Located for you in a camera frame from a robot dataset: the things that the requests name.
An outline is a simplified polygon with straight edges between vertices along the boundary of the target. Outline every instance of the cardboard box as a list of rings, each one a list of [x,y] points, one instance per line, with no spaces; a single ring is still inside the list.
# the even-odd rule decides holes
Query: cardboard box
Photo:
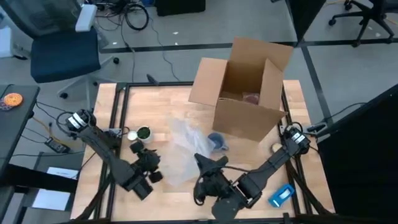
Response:
[[[229,60],[202,58],[189,101],[215,106],[213,129],[261,141],[285,116],[280,111],[283,70],[293,48],[235,38]],[[258,93],[258,105],[243,101]]]

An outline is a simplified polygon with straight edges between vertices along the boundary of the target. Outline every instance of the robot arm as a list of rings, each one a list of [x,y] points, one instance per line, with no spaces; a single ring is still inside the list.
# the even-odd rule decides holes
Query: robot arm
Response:
[[[133,190],[137,196],[144,200],[153,190],[146,181],[146,172],[150,172],[150,180],[154,183],[162,179],[157,165],[160,157],[144,148],[141,142],[131,145],[133,153],[137,153],[138,160],[132,164],[119,159],[114,155],[112,149],[120,144],[120,137],[110,132],[103,132],[96,126],[96,119],[87,110],[73,113],[66,120],[67,128],[75,137],[87,143],[107,163],[115,183],[127,191]]]
[[[228,162],[226,156],[213,161],[195,154],[203,181],[196,184],[194,198],[197,204],[204,203],[206,196],[217,197],[212,214],[223,223],[231,221],[244,207],[251,208],[261,197],[268,178],[292,156],[308,152],[310,140],[298,129],[288,127],[283,135],[282,147],[259,168],[250,170],[236,181],[229,181],[222,168]]]

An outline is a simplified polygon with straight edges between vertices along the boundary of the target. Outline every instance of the paper sheet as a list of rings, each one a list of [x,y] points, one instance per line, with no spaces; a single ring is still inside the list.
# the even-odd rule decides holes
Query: paper sheet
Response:
[[[47,173],[76,179],[75,176],[77,175],[78,171],[57,167],[49,167]],[[69,196],[70,193],[67,192],[57,192],[54,190],[40,189],[36,195],[32,207],[64,211],[67,207]]]

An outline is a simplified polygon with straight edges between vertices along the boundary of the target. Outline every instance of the chair base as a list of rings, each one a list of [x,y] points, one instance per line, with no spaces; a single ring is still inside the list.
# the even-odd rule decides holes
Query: chair base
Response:
[[[105,59],[104,61],[102,61],[101,64],[101,68],[105,67],[108,63],[110,63],[110,61],[114,61],[115,64],[118,64],[119,60],[118,58],[115,58],[114,56],[110,56],[107,59]],[[97,70],[95,72],[89,73],[87,75],[83,75],[82,77],[80,77],[79,79],[67,84],[66,86],[64,86],[63,88],[61,88],[57,95],[63,99],[68,98],[68,93],[67,91],[70,90],[71,88],[81,85],[82,83],[85,84],[86,86],[86,100],[87,100],[87,109],[88,110],[92,110],[93,106],[91,105],[91,101],[90,101],[90,89],[91,86],[98,86],[98,83],[117,83],[117,80],[113,80],[111,78],[103,78],[103,77],[98,77],[96,76],[99,71],[101,70]]]
[[[353,43],[353,47],[357,47],[361,44],[361,38],[368,26],[369,21],[372,19],[375,22],[377,22],[381,27],[383,27],[384,30],[386,30],[389,33],[389,37],[386,39],[386,43],[390,44],[393,41],[395,33],[391,30],[391,28],[386,24],[384,19],[386,18],[386,15],[380,15],[379,10],[375,10],[374,8],[369,8],[365,6],[364,4],[361,4],[360,2],[357,1],[348,1],[346,0],[345,2],[345,8],[346,10],[351,9],[351,5],[354,4],[358,8],[360,8],[361,11],[359,12],[349,12],[349,13],[342,13],[338,15],[334,15],[331,20],[329,21],[329,25],[333,26],[336,23],[336,18],[340,17],[358,17],[361,16],[363,17],[363,20],[359,23],[362,25],[361,31],[359,32],[359,35],[355,42]]]

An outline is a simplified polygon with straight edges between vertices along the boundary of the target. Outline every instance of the office chair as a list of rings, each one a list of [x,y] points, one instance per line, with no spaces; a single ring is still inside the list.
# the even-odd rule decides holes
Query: office chair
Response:
[[[397,0],[370,0],[370,1],[373,3],[372,8],[369,8],[354,0],[346,0],[344,5],[347,11],[349,11],[353,7],[352,4],[358,6],[361,11],[334,15],[329,21],[329,25],[333,26],[336,24],[336,18],[339,17],[356,17],[356,16],[363,17],[362,21],[359,23],[360,25],[362,25],[361,31],[359,32],[358,38],[352,44],[353,47],[361,45],[362,35],[365,32],[366,27],[368,26],[369,20],[371,19],[377,22],[390,34],[389,38],[386,39],[386,43],[391,44],[393,41],[394,33],[391,30],[391,28],[386,24],[384,19],[387,17],[386,16],[387,12],[398,12],[398,1]]]
[[[84,84],[90,110],[90,87],[98,82],[117,82],[96,76],[101,67],[112,60],[118,64],[119,59],[98,59],[95,5],[81,7],[75,0],[0,0],[0,6],[21,31],[33,38],[30,72],[37,83],[81,77],[57,94],[66,99],[68,90]]]

